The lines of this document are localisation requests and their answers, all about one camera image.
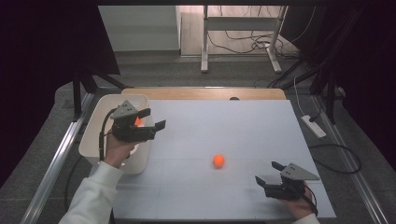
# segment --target white table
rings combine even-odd
[[[271,161],[294,162],[318,175],[287,100],[151,100],[154,122],[166,119],[140,175],[125,175],[116,218],[143,220],[269,220],[291,218],[266,198],[255,175],[279,184]],[[226,162],[212,164],[216,154]],[[321,181],[308,181],[318,217],[335,217]]]

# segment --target cable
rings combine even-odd
[[[216,45],[215,43],[213,43],[212,39],[210,38],[210,34],[209,34],[209,32],[207,33],[207,37],[209,37],[210,43],[212,43],[212,45],[214,45],[215,47],[218,47],[218,48],[221,48],[221,49],[227,49],[227,50],[229,50],[229,51],[231,51],[231,52],[234,52],[234,53],[241,53],[241,54],[245,54],[245,53],[249,53],[249,52],[251,52],[251,51],[255,50],[255,49],[251,49],[251,50],[248,50],[248,51],[243,51],[243,52],[236,51],[236,50],[229,49],[229,48],[226,48],[226,47],[223,47],[223,46],[220,46],[220,45]]]
[[[309,22],[308,22],[308,24],[306,25],[306,27],[305,27],[305,29],[303,30],[303,32],[302,32],[297,38],[295,38],[295,39],[289,41],[288,44],[293,43],[294,41],[298,40],[301,36],[303,36],[303,35],[305,34],[305,32],[308,30],[309,25],[311,24],[312,19],[314,18],[316,9],[317,9],[317,7],[314,7],[314,11],[312,12],[311,19],[309,19]]]
[[[99,133],[99,161],[102,161],[105,158],[105,152],[104,152],[105,136],[107,135],[107,134],[105,134],[106,123],[107,123],[107,120],[110,117],[110,115],[112,113],[114,113],[114,111],[116,111],[116,110],[117,110],[117,108],[114,108],[114,109],[111,109],[110,111],[108,111],[108,113],[105,116],[105,119],[103,120],[102,130]],[[113,208],[111,208],[109,223],[112,223],[112,224],[116,223],[116,219],[114,218]]]
[[[266,7],[267,7],[268,14],[270,15],[270,17],[272,17],[269,7],[268,6],[266,6]]]
[[[251,6],[247,6],[247,12],[244,14],[244,17],[248,14],[250,8],[251,8]]]
[[[347,17],[344,17],[343,19],[341,19],[340,23],[334,28],[334,30],[326,36],[325,40],[317,47],[315,47],[314,49],[311,49],[307,52],[303,52],[304,56],[306,58],[309,58],[309,55],[314,54],[315,52],[318,52],[315,55],[315,58],[320,57],[320,54],[323,53],[322,51],[325,50],[327,43],[330,42],[332,40],[332,38],[334,37],[335,34],[337,34],[337,32],[340,31],[340,29],[343,27],[343,25],[347,22]]]
[[[312,212],[315,213],[315,216],[318,216],[318,209],[317,209],[317,206],[316,206],[314,203],[312,203],[312,201],[311,201],[308,197],[306,197],[304,194],[300,193],[300,196],[303,198],[303,200],[304,200],[306,203],[309,204],[309,206],[310,206],[311,209],[312,209]]]
[[[220,13],[220,16],[222,16],[222,8],[221,8],[221,6],[218,6],[218,12]]]
[[[257,13],[257,17],[260,16],[260,12],[262,11],[262,6],[259,7],[259,13]]]
[[[300,106],[300,100],[298,99],[298,92],[297,92],[297,88],[296,88],[296,78],[297,78],[297,76],[294,77],[294,90],[296,91],[297,105],[300,108],[300,111],[303,114],[303,116],[305,116],[305,113],[303,112],[303,110],[301,109],[301,106]]]
[[[336,169],[330,167],[329,165],[324,164],[321,161],[313,159],[314,162],[320,164],[321,166],[323,166],[323,167],[325,167],[325,168],[327,168],[327,169],[329,169],[329,170],[331,170],[333,172],[336,172],[338,174],[343,174],[343,175],[353,175],[353,174],[356,174],[357,172],[359,172],[361,170],[361,159],[349,147],[344,147],[342,145],[337,145],[337,144],[323,144],[323,145],[311,146],[311,147],[308,147],[308,148],[315,148],[315,147],[340,147],[340,148],[345,149],[346,151],[350,152],[355,157],[355,159],[356,159],[356,161],[358,163],[358,168],[356,170],[354,170],[354,171],[350,171],[349,172],[349,171],[336,170]]]
[[[283,53],[283,47],[288,45],[288,44],[284,44],[282,40],[277,39],[276,41],[279,41],[281,43],[280,48],[275,48],[275,53],[276,53],[276,57],[287,60],[287,59],[300,59],[300,53],[298,51],[294,51],[295,54],[284,54]]]
[[[69,177],[67,177],[67,181],[66,181],[66,187],[64,188],[64,209],[69,210],[69,201],[67,201],[68,198],[68,191],[69,191],[69,185],[70,185],[70,180],[72,179],[72,175],[76,170],[76,167],[78,165],[78,163],[81,161],[82,156],[79,156],[78,160],[75,162],[75,164],[73,165],[73,168],[69,174]]]
[[[242,40],[242,39],[250,39],[252,37],[259,37],[259,38],[264,38],[264,37],[271,37],[271,35],[251,35],[251,36],[246,36],[246,37],[231,37],[228,35],[227,31],[225,31],[225,34],[227,34],[227,37],[233,40]]]
[[[317,200],[317,196],[315,196],[314,191],[312,191],[312,189],[309,188],[307,185],[305,185],[305,187],[306,187],[309,191],[311,191],[312,197],[314,197],[314,200],[315,200],[315,206],[317,206],[317,205],[318,205],[318,200]]]
[[[111,133],[106,133],[106,134],[103,135],[103,137],[108,136],[109,134],[111,134]]]
[[[114,109],[111,109],[110,111],[108,111],[108,113],[106,114],[105,119],[103,121],[101,132],[99,133],[99,161],[102,161],[105,158],[104,148],[105,148],[105,127],[106,127],[106,123],[107,123],[107,120],[110,117],[110,115],[112,113],[114,113],[114,111],[116,111],[116,109],[117,108],[114,108]]]

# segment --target gray floor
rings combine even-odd
[[[116,79],[135,87],[250,87],[265,88],[269,81],[277,78],[268,59],[265,57],[211,57],[209,73],[200,73],[199,58],[183,58],[169,55],[140,55],[118,53],[121,76]],[[283,68],[291,66],[293,61],[281,61]],[[288,77],[305,71],[301,66]],[[297,85],[300,103],[306,114],[316,115],[318,108],[307,88],[312,79]],[[97,78],[98,85],[109,91],[117,92],[110,84]],[[286,90],[292,102],[296,118],[301,116],[296,103],[293,88]],[[103,95],[97,94],[96,100]],[[46,172],[53,155],[61,143],[65,131],[73,118],[71,85],[61,87],[55,97],[55,105],[46,123],[30,146],[25,157],[15,169],[7,183],[0,189],[0,222],[19,223],[29,205],[41,178]],[[386,163],[370,139],[361,131],[342,107],[341,100],[335,104],[336,127],[346,145],[360,156],[363,167],[361,173],[374,191],[376,198],[389,223],[396,223],[393,205],[396,203],[396,174]],[[323,119],[317,120],[324,128]],[[305,140],[309,146],[329,143],[331,138],[318,140],[301,123]],[[331,148],[311,150],[314,158],[342,169],[341,156]],[[78,141],[73,145],[59,178],[46,202],[38,223],[57,223],[64,214],[64,189],[70,171],[78,159]],[[69,186],[69,200],[76,191],[81,179],[88,175],[91,166],[83,159],[78,164]],[[332,173],[318,165],[320,176],[328,191],[337,219],[321,220],[321,223],[374,223],[364,204],[355,183],[349,175]],[[290,223],[277,221],[271,223]]]

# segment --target wall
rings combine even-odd
[[[179,6],[99,7],[114,51],[179,50]]]

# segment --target human hand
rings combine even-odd
[[[312,201],[312,194],[311,191],[309,191],[307,188],[305,188],[305,194],[304,194],[309,200]],[[282,203],[284,203],[290,210],[290,212],[293,214],[293,216],[296,219],[300,219],[303,217],[307,217],[314,213],[312,211],[312,207],[303,199],[300,198],[298,200],[280,200]]]
[[[134,149],[134,146],[139,143],[140,142],[122,142],[111,133],[110,129],[106,136],[106,156],[104,162],[117,169],[120,168],[122,162],[128,158],[129,153]]]

